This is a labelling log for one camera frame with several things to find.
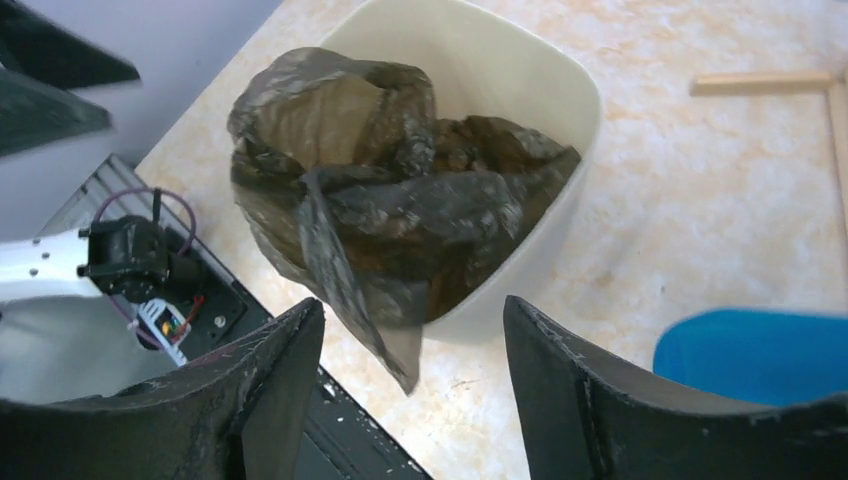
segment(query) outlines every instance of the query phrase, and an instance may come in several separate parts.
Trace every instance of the blue chair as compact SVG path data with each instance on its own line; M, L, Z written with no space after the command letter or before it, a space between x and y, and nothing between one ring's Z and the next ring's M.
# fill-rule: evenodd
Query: blue chair
M745 309L667 330L654 373L705 392L783 407L848 391L848 320Z

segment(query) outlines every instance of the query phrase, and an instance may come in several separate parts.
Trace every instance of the marble countertop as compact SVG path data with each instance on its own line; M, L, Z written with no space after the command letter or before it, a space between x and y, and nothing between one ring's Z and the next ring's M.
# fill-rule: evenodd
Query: marble countertop
M138 167L185 195L200 238L272 312L309 293L275 273L233 204L226 117L254 74L360 3L285 0ZM606 104L574 228L532 302L646 368L662 331L705 309L848 308L825 99L688 96L696 73L823 66L824 0L474 3L583 63ZM411 398L332 313L321 362L435 478L528 477L502 338L425 340Z

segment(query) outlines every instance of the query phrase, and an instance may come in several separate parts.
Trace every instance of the black plastic bag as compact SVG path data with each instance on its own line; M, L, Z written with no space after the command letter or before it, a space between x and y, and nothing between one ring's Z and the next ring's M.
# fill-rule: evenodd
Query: black plastic bag
M497 270L580 162L507 120L437 120L418 68L321 48L257 74L227 127L236 202L262 253L407 394L424 324Z

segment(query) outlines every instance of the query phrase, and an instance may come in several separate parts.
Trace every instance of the white connector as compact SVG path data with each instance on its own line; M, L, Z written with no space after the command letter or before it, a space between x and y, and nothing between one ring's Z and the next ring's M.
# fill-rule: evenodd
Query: white connector
M176 307L161 298L154 298L139 305L136 316L147 325L159 345L162 345L162 350L178 367L188 362L179 346L191 332L191 325L186 325L182 335L175 339L175 332L186 323L185 317Z

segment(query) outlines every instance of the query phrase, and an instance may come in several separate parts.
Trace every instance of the wooden frame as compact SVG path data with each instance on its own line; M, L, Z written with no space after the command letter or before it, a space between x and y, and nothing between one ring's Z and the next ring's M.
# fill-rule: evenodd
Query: wooden frame
M842 196L842 213L848 232L848 69L839 78L828 72L759 72L698 75L692 82L689 94L700 96L755 96L820 93L827 95L830 110L830 129L839 188Z

